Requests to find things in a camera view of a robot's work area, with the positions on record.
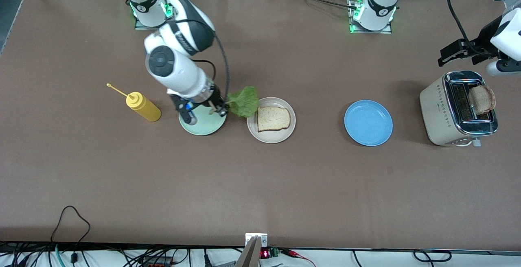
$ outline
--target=white plate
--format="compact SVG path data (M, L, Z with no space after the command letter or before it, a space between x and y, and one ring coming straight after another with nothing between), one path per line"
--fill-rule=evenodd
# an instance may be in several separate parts
M279 143L288 139L295 129L296 116L293 108L288 102L276 97L266 97L259 100L259 106L275 106L283 109L287 109L290 112L290 127L280 131L258 131L257 126L257 113L247 119L248 130L250 130L253 137L264 143Z

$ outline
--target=mustard bottle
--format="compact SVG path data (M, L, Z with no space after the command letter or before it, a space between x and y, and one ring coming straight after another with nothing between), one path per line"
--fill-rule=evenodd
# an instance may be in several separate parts
M130 94L125 94L118 89L116 89L111 84L107 83L107 87L118 91L120 94L124 95L127 100L127 106L132 110L136 111L139 115L147 119L149 122L155 122L161 117L161 111L157 106L154 105L148 98L146 98L143 94L139 92L132 92Z

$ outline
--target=toaster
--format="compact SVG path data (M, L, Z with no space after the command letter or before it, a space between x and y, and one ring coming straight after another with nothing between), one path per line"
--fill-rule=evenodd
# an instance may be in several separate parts
M420 105L429 139L440 146L481 146L480 137L497 131L492 110L476 115L468 100L469 90L484 85L477 72L448 72L420 93Z

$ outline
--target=green leaf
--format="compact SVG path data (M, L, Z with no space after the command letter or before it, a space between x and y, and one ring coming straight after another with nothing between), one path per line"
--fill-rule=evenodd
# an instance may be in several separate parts
M237 93L228 93L227 104L231 113L239 117L250 117L259 108L257 89L253 86L247 86Z

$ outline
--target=slice of white bread on plate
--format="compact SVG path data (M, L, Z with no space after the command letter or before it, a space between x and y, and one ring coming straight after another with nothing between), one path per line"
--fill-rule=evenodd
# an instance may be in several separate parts
M261 106L257 110L257 131L279 131L290 127L291 117L287 109Z
M474 106L477 115L483 115L495 109L494 91L487 85L473 87L468 92L468 101Z

